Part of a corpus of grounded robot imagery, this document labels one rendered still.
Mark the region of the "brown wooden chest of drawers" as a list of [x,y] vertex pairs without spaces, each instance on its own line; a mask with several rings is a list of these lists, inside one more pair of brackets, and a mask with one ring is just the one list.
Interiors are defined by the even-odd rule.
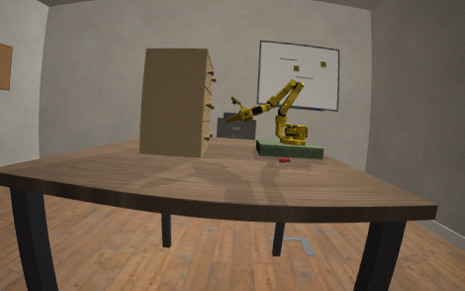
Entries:
[[147,48],[139,153],[202,157],[207,48]]

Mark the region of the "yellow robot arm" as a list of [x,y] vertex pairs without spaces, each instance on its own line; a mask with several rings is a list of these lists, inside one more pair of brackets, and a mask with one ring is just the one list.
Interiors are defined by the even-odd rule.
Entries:
[[[292,124],[286,124],[287,121],[287,116],[286,113],[303,89],[304,84],[301,82],[296,82],[294,79],[292,79],[275,97],[272,96],[265,105],[262,106],[253,106],[255,108],[251,108],[250,111],[252,113],[252,116],[257,116],[259,114],[262,114],[265,111],[269,111],[273,106],[275,108],[280,101],[293,89],[295,89],[292,93],[289,94],[289,96],[286,98],[287,103],[282,104],[282,106],[278,110],[278,116],[276,116],[276,136],[280,139],[280,143],[283,145],[292,145],[292,146],[305,146],[306,141],[305,141],[305,134],[306,134],[306,126],[296,126]],[[283,109],[281,109],[283,107]],[[264,111],[265,110],[265,111]],[[277,121],[277,122],[276,122]],[[283,136],[283,128],[285,128],[284,134],[286,136]],[[283,141],[283,139],[286,140],[292,140],[291,138],[294,137],[293,141]]]

